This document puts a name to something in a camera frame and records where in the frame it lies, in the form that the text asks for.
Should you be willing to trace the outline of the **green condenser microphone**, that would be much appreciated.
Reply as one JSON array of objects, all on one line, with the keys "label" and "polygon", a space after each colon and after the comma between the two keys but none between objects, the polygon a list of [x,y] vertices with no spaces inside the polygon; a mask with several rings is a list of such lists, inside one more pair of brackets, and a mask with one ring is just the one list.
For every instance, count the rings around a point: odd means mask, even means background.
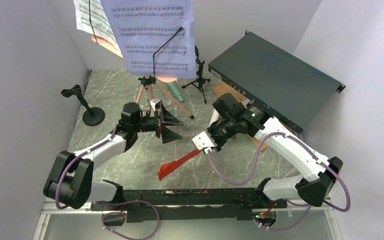
[{"label": "green condenser microphone", "polygon": [[180,102],[184,102],[184,97],[180,93],[180,90],[177,88],[174,82],[168,82],[167,83],[168,88],[171,90],[173,95],[176,97],[176,99]]}]

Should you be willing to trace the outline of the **red sheet music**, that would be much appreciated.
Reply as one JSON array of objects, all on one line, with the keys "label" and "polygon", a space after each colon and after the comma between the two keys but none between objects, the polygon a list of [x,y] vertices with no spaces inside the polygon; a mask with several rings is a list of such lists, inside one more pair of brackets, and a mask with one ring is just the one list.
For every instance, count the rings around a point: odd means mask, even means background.
[{"label": "red sheet music", "polygon": [[168,163],[161,165],[160,169],[157,172],[159,181],[161,182],[166,176],[173,173],[176,169],[178,169],[180,166],[182,166],[188,160],[194,158],[200,152],[201,152],[200,150],[194,149],[179,159],[176,159],[176,160],[173,160],[171,162],[168,162]]}]

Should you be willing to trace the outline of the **black tripod mic stand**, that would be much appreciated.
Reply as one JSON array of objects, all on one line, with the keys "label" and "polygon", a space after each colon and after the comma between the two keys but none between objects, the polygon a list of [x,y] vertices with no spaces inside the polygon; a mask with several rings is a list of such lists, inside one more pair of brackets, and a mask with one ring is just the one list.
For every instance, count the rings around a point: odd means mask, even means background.
[{"label": "black tripod mic stand", "polygon": [[211,80],[209,78],[203,78],[203,71],[204,71],[205,61],[204,60],[201,61],[199,59],[200,52],[199,52],[199,49],[198,49],[198,47],[196,45],[194,46],[194,51],[195,51],[195,62],[196,62],[196,64],[198,64],[198,70],[196,71],[197,78],[194,81],[192,81],[192,82],[190,82],[188,84],[182,85],[181,88],[185,89],[188,86],[195,87],[196,89],[198,89],[202,93],[203,101],[204,101],[205,104],[207,104],[207,100],[206,100],[206,96],[205,96],[205,91],[204,91],[204,84],[207,83],[207,82],[210,82]]}]

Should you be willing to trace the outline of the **black round-base mic stand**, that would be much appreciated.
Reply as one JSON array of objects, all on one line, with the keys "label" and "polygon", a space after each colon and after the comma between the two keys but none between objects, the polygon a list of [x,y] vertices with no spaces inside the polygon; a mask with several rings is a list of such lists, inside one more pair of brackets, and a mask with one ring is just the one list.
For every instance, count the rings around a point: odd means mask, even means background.
[{"label": "black round-base mic stand", "polygon": [[85,107],[85,112],[82,115],[82,121],[89,127],[94,127],[102,123],[105,119],[105,112],[100,107],[90,107],[82,94],[82,88],[76,84],[70,89],[63,89],[61,95],[65,98],[76,96],[80,104]]}]

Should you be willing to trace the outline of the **purple sheet paper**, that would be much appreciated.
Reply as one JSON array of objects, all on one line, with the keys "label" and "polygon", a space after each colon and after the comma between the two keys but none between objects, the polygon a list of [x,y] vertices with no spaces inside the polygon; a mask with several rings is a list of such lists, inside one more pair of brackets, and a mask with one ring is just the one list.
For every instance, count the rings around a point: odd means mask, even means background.
[{"label": "purple sheet paper", "polygon": [[100,3],[132,75],[195,78],[192,0],[102,0]]}]

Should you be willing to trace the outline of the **white handheld microphone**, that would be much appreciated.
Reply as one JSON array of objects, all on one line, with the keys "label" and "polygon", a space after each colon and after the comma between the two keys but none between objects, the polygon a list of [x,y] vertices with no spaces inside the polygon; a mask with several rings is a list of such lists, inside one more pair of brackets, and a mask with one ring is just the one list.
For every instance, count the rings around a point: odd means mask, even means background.
[{"label": "white handheld microphone", "polygon": [[211,115],[211,118],[210,118],[208,126],[211,126],[212,123],[216,122],[219,119],[219,117],[220,117],[220,114],[214,108],[213,111],[212,111],[212,115]]}]

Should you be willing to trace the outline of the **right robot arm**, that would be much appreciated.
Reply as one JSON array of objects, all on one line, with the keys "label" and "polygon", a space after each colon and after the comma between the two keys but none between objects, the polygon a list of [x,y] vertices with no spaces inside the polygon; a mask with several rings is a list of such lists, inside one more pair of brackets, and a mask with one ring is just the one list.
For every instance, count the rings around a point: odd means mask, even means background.
[{"label": "right robot arm", "polygon": [[219,118],[197,136],[195,145],[199,150],[206,154],[211,150],[219,152],[229,139],[245,134],[267,144],[299,171],[294,177],[265,179],[262,190],[255,194],[260,207],[267,208],[280,199],[300,198],[314,207],[326,203],[344,164],[339,157],[329,158],[312,149],[261,104],[244,106],[232,94],[225,93],[212,106]]}]

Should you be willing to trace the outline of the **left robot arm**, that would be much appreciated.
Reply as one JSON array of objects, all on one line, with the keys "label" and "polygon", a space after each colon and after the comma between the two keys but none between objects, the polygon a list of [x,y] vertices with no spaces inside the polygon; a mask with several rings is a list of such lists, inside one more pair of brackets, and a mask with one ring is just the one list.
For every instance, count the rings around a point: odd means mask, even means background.
[{"label": "left robot arm", "polygon": [[184,122],[171,114],[159,99],[149,101],[148,105],[149,111],[143,112],[138,103],[126,103],[118,124],[104,139],[75,152],[61,151],[56,156],[43,194],[55,201],[57,209],[79,209],[94,201],[104,203],[111,210],[119,209],[125,202],[123,187],[109,180],[93,181],[97,167],[127,152],[139,133],[152,132],[163,144],[182,139],[169,127],[183,126]]}]

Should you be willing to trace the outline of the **wooden board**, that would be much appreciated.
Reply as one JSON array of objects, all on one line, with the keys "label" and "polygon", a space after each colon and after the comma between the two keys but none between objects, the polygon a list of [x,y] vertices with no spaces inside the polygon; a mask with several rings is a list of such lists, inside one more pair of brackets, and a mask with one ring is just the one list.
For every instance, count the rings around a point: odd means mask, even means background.
[{"label": "wooden board", "polygon": [[[225,93],[230,93],[232,94],[232,96],[239,102],[239,103],[242,103],[244,104],[245,106],[250,102],[248,98],[246,98],[244,95],[242,95],[241,93],[237,92],[234,88],[232,88],[231,86],[229,86],[228,84],[226,84],[225,82],[221,82],[221,83],[218,83],[214,86],[211,87],[211,89],[214,91],[215,95],[217,97],[221,97],[223,94]],[[255,137],[250,137],[248,136],[248,138],[254,143],[254,145],[256,147],[259,146],[260,144],[260,140],[258,140],[257,138]],[[269,146],[264,143],[261,147],[260,147],[260,151],[264,151],[265,149],[267,149]]]}]

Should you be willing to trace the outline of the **dark rack audio unit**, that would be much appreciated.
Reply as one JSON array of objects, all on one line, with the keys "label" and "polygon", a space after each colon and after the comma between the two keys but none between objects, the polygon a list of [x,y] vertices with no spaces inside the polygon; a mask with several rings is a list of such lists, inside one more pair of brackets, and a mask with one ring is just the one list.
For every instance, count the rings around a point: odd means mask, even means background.
[{"label": "dark rack audio unit", "polygon": [[335,92],[346,88],[251,31],[212,60],[208,71],[298,134]]}]

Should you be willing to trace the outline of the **white sheet music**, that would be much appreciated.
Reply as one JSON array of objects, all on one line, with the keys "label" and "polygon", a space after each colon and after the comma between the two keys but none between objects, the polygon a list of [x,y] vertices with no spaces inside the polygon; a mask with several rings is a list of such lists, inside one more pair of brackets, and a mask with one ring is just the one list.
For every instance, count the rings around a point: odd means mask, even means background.
[{"label": "white sheet music", "polygon": [[74,0],[76,28],[101,37],[120,50],[100,0]]}]

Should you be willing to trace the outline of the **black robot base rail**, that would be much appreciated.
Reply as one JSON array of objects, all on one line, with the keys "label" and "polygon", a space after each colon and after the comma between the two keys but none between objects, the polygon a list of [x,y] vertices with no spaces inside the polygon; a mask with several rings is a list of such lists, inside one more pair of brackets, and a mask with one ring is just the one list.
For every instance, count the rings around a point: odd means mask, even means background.
[{"label": "black robot base rail", "polygon": [[110,206],[98,201],[91,203],[91,211],[119,211],[126,213],[127,223],[155,220],[236,219],[249,221],[253,214],[284,209],[285,200],[270,200],[260,188],[214,188],[174,190],[124,190],[127,205]]}]

